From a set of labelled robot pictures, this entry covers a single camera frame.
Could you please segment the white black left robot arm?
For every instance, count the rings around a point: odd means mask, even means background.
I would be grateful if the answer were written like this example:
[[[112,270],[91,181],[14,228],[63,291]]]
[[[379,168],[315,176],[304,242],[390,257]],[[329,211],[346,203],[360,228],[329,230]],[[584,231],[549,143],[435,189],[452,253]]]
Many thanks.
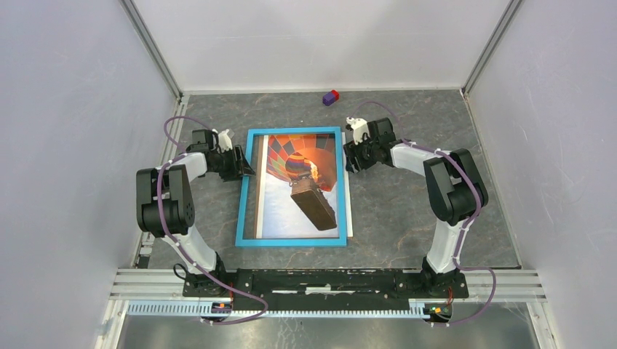
[[[139,228],[169,244],[186,266],[186,280],[198,281],[211,296],[228,288],[228,276],[218,253],[209,247],[195,224],[191,182],[216,173],[229,182],[253,176],[233,132],[198,129],[187,151],[167,163],[136,173],[136,220]]]

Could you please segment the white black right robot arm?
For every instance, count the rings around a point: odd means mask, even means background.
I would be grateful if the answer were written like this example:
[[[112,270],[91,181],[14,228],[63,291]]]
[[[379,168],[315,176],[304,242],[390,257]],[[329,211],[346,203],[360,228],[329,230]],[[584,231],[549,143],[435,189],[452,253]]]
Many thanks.
[[[488,201],[471,153],[464,148],[432,150],[399,139],[388,118],[366,121],[349,117],[346,128],[353,136],[343,147],[347,171],[359,172],[380,163],[425,178],[437,224],[431,248],[423,259],[420,285],[428,296],[440,296],[459,272],[459,255],[466,232]]]

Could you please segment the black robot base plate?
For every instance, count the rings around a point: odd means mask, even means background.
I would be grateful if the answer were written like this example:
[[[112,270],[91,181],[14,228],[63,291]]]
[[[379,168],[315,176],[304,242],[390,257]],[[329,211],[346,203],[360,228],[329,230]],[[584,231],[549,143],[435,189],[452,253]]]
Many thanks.
[[[409,300],[469,297],[464,274],[437,285],[421,271],[392,269],[238,269],[224,285],[183,282],[185,297],[228,297],[232,310],[402,310]]]

